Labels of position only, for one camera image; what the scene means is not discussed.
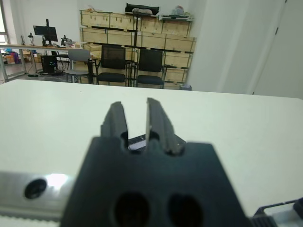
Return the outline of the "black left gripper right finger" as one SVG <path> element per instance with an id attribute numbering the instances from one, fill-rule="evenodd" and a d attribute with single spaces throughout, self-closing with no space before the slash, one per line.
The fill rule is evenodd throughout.
<path id="1" fill-rule="evenodd" d="M 161 103 L 147 98 L 146 148 L 165 154 L 181 154 L 174 127 Z"/>

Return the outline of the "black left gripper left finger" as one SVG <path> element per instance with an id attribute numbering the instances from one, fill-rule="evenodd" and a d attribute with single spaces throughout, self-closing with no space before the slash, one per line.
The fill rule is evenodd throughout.
<path id="1" fill-rule="evenodd" d="M 121 102 L 111 104 L 101 125 L 101 137 L 118 138 L 124 148 L 128 148 L 128 127 Z"/>

